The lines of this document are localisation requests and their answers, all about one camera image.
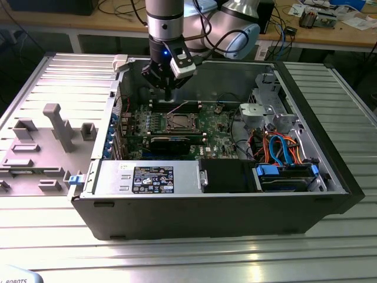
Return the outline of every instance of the power supply label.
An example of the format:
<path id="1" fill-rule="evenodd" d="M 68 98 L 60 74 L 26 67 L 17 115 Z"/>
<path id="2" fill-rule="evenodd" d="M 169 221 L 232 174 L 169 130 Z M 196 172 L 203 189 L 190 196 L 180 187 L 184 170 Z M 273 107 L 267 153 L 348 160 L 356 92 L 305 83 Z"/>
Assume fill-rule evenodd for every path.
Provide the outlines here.
<path id="1" fill-rule="evenodd" d="M 173 167 L 135 167 L 133 193 L 174 193 Z"/>

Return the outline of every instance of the workbench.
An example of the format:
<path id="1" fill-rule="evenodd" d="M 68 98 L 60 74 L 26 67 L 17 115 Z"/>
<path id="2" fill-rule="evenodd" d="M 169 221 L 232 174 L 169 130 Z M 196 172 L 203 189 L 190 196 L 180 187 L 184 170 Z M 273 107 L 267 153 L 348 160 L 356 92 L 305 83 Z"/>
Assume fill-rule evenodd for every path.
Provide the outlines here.
<path id="1" fill-rule="evenodd" d="M 117 4 L 127 4 L 129 0 L 116 2 Z M 289 11 L 288 6 L 296 3 L 295 0 L 277 0 L 277 8 L 281 17 L 287 25 L 297 28 L 296 38 L 293 47 L 312 48 L 320 50 L 342 50 L 354 52 L 370 52 L 377 40 L 377 33 L 373 29 L 360 31 L 342 22 L 338 22 L 334 29 L 313 28 L 304 29 L 299 27 L 299 18 L 289 16 L 285 13 Z M 137 4 L 137 8 L 145 5 L 144 1 Z M 39 12 L 14 12 L 5 3 L 8 11 L 19 24 L 27 31 L 53 32 L 67 34 L 70 38 L 72 50 L 75 53 L 82 53 L 79 35 L 102 35 L 111 37 L 135 37 L 147 38 L 147 29 L 142 26 L 137 18 L 133 16 L 131 21 L 118 18 L 115 15 L 108 15 L 99 10 L 95 10 L 91 16 L 77 16 L 67 14 L 47 14 Z M 108 12 L 114 12 L 111 1 L 104 3 L 101 8 Z M 377 8 L 365 5 L 364 13 L 376 13 Z M 141 18 L 146 18 L 145 9 L 139 11 Z M 19 29 L 0 10 L 0 29 Z M 270 24 L 267 33 L 259 37 L 259 46 L 256 60 L 263 60 L 267 54 L 268 47 L 275 45 L 279 41 L 280 35 L 274 25 Z"/>
<path id="2" fill-rule="evenodd" d="M 67 110 L 62 117 L 72 127 L 82 124 L 78 115 L 99 127 L 106 93 L 116 78 L 113 59 L 89 54 L 44 57 L 0 119 L 0 159 L 20 117 L 49 127 L 41 116 L 46 103 L 60 103 Z M 83 64 L 90 73 L 76 75 Z M 321 64 L 285 66 L 366 195 L 344 215 L 329 215 L 301 235 L 99 241 L 66 196 L 3 194 L 0 264 L 36 271 L 45 283 L 376 282 L 377 120 L 336 71 Z M 58 91 L 67 84 L 85 85 L 91 93 L 82 87 L 72 90 L 76 94 Z"/>

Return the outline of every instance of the robotic arm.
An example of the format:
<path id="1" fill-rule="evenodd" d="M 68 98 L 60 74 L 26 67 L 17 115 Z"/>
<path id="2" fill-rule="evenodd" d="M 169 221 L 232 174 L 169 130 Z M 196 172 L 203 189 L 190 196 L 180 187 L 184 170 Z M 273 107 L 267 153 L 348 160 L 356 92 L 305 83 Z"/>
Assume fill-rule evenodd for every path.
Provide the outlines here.
<path id="1" fill-rule="evenodd" d="M 186 12 L 185 4 L 194 9 Z M 231 0 L 221 11 L 213 7 L 202 12 L 206 9 L 197 0 L 145 0 L 151 61 L 142 75 L 170 101 L 171 91 L 187 82 L 212 52 L 242 59 L 259 35 L 258 4 Z"/>

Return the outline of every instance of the blue latch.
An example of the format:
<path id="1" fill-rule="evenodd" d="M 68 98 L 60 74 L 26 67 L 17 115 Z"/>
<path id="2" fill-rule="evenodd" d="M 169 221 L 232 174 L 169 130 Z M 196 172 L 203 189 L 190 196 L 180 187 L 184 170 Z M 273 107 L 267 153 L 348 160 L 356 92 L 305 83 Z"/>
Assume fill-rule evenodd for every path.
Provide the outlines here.
<path id="1" fill-rule="evenodd" d="M 314 173 L 314 175 L 318 176 L 319 174 L 319 170 L 318 170 L 318 167 L 316 165 L 312 165 L 312 171 Z"/>
<path id="2" fill-rule="evenodd" d="M 104 157 L 104 158 L 110 158 L 110 152 L 108 152 L 107 150 L 104 150 L 103 152 L 102 152 L 102 156 Z"/>
<path id="3" fill-rule="evenodd" d="M 111 142 L 112 140 L 114 140 L 114 136 L 112 136 L 110 133 L 107 134 L 106 136 L 106 139 Z"/>
<path id="4" fill-rule="evenodd" d="M 259 165 L 257 167 L 258 176 L 261 175 L 279 175 L 279 169 L 275 165 Z"/>
<path id="5" fill-rule="evenodd" d="M 105 142 L 105 149 L 110 149 L 111 148 L 111 144 L 107 141 Z"/>
<path id="6" fill-rule="evenodd" d="M 111 113 L 111 123 L 114 124 L 117 121 L 118 121 L 118 115 L 116 115 L 115 113 Z"/>
<path id="7" fill-rule="evenodd" d="M 68 180 L 70 186 L 72 185 L 83 185 L 85 183 L 86 175 L 72 175 Z"/>

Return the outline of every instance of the wooden workbench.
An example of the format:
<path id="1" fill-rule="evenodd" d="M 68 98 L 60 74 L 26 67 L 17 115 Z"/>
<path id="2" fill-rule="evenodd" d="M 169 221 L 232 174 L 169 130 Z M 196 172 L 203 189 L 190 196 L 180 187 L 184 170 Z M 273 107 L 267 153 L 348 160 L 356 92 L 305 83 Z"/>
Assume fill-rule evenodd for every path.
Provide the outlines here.
<path id="1" fill-rule="evenodd" d="M 115 0 L 117 4 L 127 3 L 128 0 Z M 342 22 L 338 22 L 334 29 L 313 28 L 304 29 L 299 27 L 299 18 L 289 16 L 289 5 L 296 3 L 295 0 L 276 0 L 280 15 L 293 28 L 297 28 L 295 38 L 296 47 L 329 49 L 329 50 L 349 50 L 368 51 L 377 40 L 377 33 L 373 29 L 360 31 Z M 137 8 L 145 5 L 144 1 L 137 4 Z M 5 4 L 11 15 L 25 28 L 35 31 L 66 33 L 70 36 L 74 52 L 80 52 L 80 42 L 78 34 L 109 35 L 119 37 L 147 37 L 147 29 L 142 26 L 133 15 L 130 20 L 118 18 L 115 15 L 107 15 L 99 10 L 95 10 L 91 16 L 77 16 L 67 14 L 47 14 L 39 12 L 13 12 L 8 4 Z M 111 1 L 107 1 L 101 6 L 103 10 L 113 12 Z M 123 11 L 131 11 L 132 7 L 126 7 Z M 377 13 L 377 8 L 366 5 L 363 12 Z M 146 19 L 145 9 L 139 11 L 140 16 Z M 0 29 L 15 28 L 9 17 L 0 10 Z M 258 44 L 264 47 L 271 46 L 273 41 L 279 40 L 279 34 L 273 25 L 269 25 L 267 33 L 260 35 Z"/>

